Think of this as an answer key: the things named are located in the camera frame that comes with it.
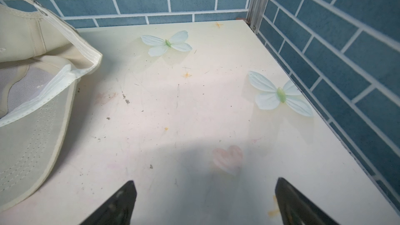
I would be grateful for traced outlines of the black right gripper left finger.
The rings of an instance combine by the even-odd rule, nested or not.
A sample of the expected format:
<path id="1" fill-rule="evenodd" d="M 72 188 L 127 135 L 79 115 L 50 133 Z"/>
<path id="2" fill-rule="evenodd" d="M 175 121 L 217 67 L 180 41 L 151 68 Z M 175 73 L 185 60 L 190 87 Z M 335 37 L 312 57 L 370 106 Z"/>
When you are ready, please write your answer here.
<path id="1" fill-rule="evenodd" d="M 129 225 L 136 197 L 133 180 L 127 181 L 81 225 Z"/>

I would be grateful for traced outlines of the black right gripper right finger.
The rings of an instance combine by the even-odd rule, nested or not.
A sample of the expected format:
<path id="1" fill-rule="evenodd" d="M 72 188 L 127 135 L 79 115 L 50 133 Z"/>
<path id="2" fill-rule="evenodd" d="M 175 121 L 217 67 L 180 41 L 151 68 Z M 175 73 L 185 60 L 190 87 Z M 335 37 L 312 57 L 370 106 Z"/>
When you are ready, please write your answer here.
<path id="1" fill-rule="evenodd" d="M 285 225 L 338 225 L 284 178 L 278 179 L 275 194 Z"/>

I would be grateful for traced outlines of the cream white baseball cap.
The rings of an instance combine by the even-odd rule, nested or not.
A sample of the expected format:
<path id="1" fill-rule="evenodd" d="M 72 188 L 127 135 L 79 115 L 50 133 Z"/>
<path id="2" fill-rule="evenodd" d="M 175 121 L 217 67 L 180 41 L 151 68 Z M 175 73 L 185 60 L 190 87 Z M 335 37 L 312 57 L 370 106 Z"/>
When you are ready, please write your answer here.
<path id="1" fill-rule="evenodd" d="M 1 210 L 31 196 L 62 147 L 80 79 L 102 54 L 37 0 L 1 6 Z"/>

